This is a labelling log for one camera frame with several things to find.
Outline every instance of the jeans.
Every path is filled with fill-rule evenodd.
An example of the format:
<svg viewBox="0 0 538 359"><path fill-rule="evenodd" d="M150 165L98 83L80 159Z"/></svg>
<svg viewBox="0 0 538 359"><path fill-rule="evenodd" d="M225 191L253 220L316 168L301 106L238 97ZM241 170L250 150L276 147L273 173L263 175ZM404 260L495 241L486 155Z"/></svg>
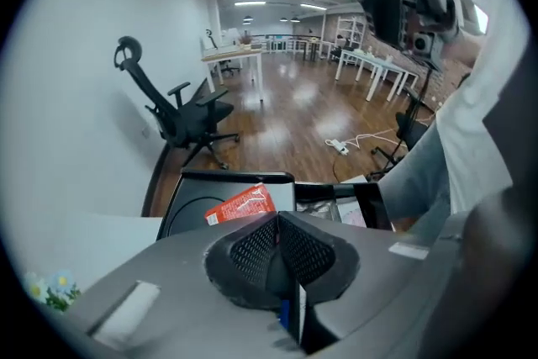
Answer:
<svg viewBox="0 0 538 359"><path fill-rule="evenodd" d="M413 149L379 181L388 218L419 217L409 233L433 242L451 214L445 154L435 122Z"/></svg>

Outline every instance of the camera lens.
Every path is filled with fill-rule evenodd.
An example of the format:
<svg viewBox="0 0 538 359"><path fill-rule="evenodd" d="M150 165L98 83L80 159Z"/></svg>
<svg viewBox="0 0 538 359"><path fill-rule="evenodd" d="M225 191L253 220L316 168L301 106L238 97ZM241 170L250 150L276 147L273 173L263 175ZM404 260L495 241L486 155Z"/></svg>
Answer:
<svg viewBox="0 0 538 359"><path fill-rule="evenodd" d="M423 50L426 47L426 41L422 38L418 38L414 42L414 47L417 50Z"/></svg>

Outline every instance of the wooden floor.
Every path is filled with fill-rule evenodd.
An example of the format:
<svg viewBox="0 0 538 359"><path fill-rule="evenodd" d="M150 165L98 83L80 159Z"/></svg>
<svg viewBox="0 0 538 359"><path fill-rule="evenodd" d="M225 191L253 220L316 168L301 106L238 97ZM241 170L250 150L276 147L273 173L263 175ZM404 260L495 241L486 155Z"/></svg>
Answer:
<svg viewBox="0 0 538 359"><path fill-rule="evenodd" d="M290 172L305 182L341 182L383 167L386 160L372 156L376 145L392 151L394 144L367 138L361 149L349 146L348 156L339 156L325 140L348 140L358 134L396 128L394 115L405 111L409 100L402 92L387 102L392 86L378 86L372 100L365 97L370 72L365 68L355 82L356 67L345 66L335 81L337 65L326 61L303 61L302 55L264 54L264 102L260 103L255 83L245 68L226 77L229 89L221 100L233 103L234 112L219 124L219 133L241 132L241 142L220 142L215 148L222 161L234 171ZM430 112L421 108L418 118ZM396 133L383 135L397 141ZM150 214L161 217L177 183L186 150L172 150L166 158ZM218 169L209 153L201 152L189 164L198 169Z"/></svg>

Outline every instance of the flower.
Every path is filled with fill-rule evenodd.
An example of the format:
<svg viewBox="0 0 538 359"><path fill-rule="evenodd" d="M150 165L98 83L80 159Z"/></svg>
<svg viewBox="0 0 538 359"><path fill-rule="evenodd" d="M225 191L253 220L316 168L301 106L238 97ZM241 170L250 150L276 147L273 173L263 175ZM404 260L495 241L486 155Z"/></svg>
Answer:
<svg viewBox="0 0 538 359"><path fill-rule="evenodd" d="M43 278L39 278L35 273L29 272L24 275L24 288L28 295L36 300L45 304L49 297L47 283Z"/></svg>
<svg viewBox="0 0 538 359"><path fill-rule="evenodd" d="M69 293L74 288L73 276L69 271L58 271L50 277L50 288L58 293Z"/></svg>

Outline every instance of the brick wall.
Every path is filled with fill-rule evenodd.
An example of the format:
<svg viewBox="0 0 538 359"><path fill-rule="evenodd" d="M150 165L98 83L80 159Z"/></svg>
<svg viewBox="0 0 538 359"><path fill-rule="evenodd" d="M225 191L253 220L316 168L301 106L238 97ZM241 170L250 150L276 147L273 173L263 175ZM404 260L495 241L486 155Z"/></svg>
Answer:
<svg viewBox="0 0 538 359"><path fill-rule="evenodd" d="M342 18L352 18L353 13L341 14ZM338 26L338 14L327 15L325 21L325 32L324 40L333 42L335 40L336 28ZM321 24L323 22L322 17L312 17L301 20L301 23L296 23L293 26L293 32L295 34L308 34L309 29L313 30L313 35L319 36L321 34ZM397 66L401 66L403 69L406 69L410 72L414 72L419 75L419 80L415 86L415 90L419 91L422 87L424 79L426 77L427 69L424 67L417 66L414 62L408 59L405 55L402 55L398 50L395 50L393 47L384 44L380 40L374 38L370 32L367 30L367 33L364 36L362 42L363 50L371 46L372 51L376 57L385 58L387 55L393 57L393 63ZM436 108L438 102L445 102L447 98L456 90L458 83L462 77L471 71L469 67L463 65L459 61L454 60L443 60L444 71L437 72L434 71L430 78L430 84L428 86L428 91L425 96L425 103L430 108ZM394 74L388 74L388 79L391 80L394 77Z"/></svg>

